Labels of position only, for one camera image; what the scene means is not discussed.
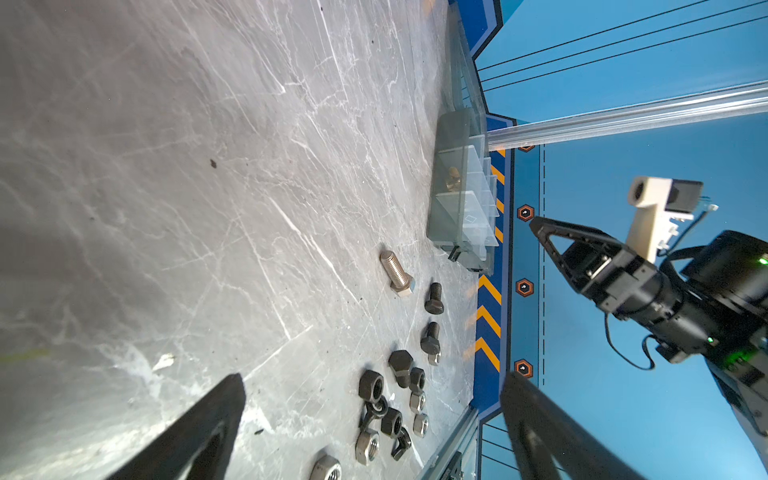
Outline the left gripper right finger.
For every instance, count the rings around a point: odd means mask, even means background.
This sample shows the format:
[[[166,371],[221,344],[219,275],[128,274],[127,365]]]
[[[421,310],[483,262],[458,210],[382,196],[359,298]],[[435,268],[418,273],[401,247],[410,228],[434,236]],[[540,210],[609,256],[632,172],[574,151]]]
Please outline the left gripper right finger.
[[[643,479],[521,374],[506,376],[500,406],[523,479]]]

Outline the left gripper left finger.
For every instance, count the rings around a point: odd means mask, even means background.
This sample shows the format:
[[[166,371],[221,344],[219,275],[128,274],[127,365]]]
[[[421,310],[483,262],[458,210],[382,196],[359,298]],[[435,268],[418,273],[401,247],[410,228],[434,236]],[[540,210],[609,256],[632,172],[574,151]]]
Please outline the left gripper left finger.
[[[222,479],[244,411],[242,376],[226,376],[111,479]]]

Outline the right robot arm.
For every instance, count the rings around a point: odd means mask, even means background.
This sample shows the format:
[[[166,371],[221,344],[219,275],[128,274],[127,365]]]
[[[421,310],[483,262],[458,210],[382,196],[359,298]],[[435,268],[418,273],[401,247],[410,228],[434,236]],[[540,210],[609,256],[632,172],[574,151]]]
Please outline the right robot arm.
[[[571,288],[633,320],[670,363],[705,358],[727,402],[767,434],[767,244],[733,230],[654,265],[605,232],[544,217],[530,229]]]

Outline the clear plastic organizer box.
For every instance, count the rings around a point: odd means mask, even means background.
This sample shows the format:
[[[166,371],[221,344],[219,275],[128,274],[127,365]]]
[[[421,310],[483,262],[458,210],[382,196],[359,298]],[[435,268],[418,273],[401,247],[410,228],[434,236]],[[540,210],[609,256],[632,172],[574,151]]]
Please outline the clear plastic organizer box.
[[[455,3],[448,6],[448,106],[437,122],[427,237],[470,272],[492,274],[497,177],[491,173],[485,103]]]

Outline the silver hex nut left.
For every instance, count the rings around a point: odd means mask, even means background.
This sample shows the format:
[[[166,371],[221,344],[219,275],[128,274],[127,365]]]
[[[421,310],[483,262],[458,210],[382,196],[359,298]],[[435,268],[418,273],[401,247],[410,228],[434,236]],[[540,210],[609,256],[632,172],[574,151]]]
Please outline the silver hex nut left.
[[[342,466],[337,458],[324,454],[314,463],[310,480],[341,480],[343,476]]]

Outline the black hex bolt upper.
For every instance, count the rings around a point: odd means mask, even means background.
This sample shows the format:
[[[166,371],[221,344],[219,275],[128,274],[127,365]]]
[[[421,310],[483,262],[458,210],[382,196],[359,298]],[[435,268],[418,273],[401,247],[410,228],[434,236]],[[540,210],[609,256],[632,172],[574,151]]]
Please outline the black hex bolt upper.
[[[442,285],[438,282],[430,284],[429,293],[426,301],[424,302],[425,310],[431,315],[442,315],[445,311],[445,307],[442,301]]]

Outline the black hex bolt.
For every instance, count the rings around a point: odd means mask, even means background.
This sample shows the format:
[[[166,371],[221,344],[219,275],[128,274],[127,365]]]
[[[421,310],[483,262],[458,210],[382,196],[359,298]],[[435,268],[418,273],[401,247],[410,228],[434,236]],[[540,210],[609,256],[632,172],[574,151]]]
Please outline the black hex bolt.
[[[411,369],[414,359],[407,350],[395,350],[388,359],[388,365],[393,372],[395,381],[400,388],[409,389]]]
[[[445,311],[445,307],[442,301],[442,285],[438,282],[430,284],[429,293],[426,301],[424,302],[425,310],[431,315],[442,315]]]
[[[439,341],[440,325],[430,321],[420,340],[421,350],[427,355],[431,365],[437,366],[441,359],[441,344]]]

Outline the silver hex nut lower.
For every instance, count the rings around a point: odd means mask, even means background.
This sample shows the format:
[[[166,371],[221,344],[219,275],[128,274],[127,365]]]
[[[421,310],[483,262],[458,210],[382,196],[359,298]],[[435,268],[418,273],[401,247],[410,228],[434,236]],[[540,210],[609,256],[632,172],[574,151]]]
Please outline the silver hex nut lower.
[[[426,395],[424,392],[412,392],[409,399],[409,408],[415,414],[423,412],[426,405]]]

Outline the black wing nut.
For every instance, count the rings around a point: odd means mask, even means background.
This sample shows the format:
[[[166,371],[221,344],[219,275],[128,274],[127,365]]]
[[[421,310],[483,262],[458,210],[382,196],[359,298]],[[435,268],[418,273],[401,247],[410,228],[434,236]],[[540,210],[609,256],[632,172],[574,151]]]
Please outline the black wing nut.
[[[382,419],[388,410],[389,403],[384,396],[379,397],[376,401],[365,401],[358,428],[360,430],[369,428],[374,420]]]
[[[401,427],[395,436],[395,442],[391,450],[391,456],[395,461],[400,461],[404,454],[412,448],[413,442],[406,427]]]

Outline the silver hex bolt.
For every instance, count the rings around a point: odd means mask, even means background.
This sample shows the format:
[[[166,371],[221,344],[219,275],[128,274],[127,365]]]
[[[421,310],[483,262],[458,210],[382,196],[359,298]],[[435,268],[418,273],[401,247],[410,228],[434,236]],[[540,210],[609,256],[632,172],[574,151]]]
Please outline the silver hex bolt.
[[[405,271],[395,253],[383,250],[379,259],[390,279],[390,288],[400,297],[411,295],[414,290],[414,278]]]

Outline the black hex bolt middle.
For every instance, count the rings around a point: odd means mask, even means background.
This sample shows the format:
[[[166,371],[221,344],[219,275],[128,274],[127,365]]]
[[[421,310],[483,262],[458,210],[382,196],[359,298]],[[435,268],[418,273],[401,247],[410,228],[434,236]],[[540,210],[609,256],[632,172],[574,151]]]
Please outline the black hex bolt middle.
[[[395,381],[400,388],[409,389],[411,369],[414,359],[407,350],[395,350],[388,359],[388,365],[393,372]]]

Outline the black wing nut left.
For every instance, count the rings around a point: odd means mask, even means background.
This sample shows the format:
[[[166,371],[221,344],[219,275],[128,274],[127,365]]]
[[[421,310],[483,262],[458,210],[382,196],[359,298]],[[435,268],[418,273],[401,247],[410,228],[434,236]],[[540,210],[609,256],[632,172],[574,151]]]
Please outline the black wing nut left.
[[[384,396],[379,397],[376,401],[365,401],[358,428],[360,430],[369,428],[374,420],[382,419],[388,410],[389,403]]]

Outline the black hex nut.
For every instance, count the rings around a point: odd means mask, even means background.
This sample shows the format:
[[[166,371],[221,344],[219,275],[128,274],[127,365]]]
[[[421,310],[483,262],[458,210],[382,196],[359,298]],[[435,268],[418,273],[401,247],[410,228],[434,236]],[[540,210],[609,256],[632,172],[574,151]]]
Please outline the black hex nut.
[[[358,396],[365,402],[378,402],[382,397],[383,389],[384,378],[379,372],[366,369],[360,376]]]

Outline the front aluminium rail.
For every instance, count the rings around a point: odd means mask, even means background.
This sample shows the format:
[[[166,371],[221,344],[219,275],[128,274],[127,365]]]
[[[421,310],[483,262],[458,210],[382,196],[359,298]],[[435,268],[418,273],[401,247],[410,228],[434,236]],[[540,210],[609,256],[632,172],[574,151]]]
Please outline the front aluminium rail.
[[[458,423],[426,463],[419,479],[477,478],[479,413],[469,406],[459,417]]]

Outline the right aluminium frame post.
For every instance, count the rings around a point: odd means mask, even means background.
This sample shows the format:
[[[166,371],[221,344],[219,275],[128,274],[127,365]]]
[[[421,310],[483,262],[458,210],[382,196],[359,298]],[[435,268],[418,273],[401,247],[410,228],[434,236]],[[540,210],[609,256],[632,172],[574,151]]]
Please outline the right aluminium frame post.
[[[766,111],[767,82],[760,81],[491,130],[487,133],[486,141],[492,151],[517,149],[762,114]]]

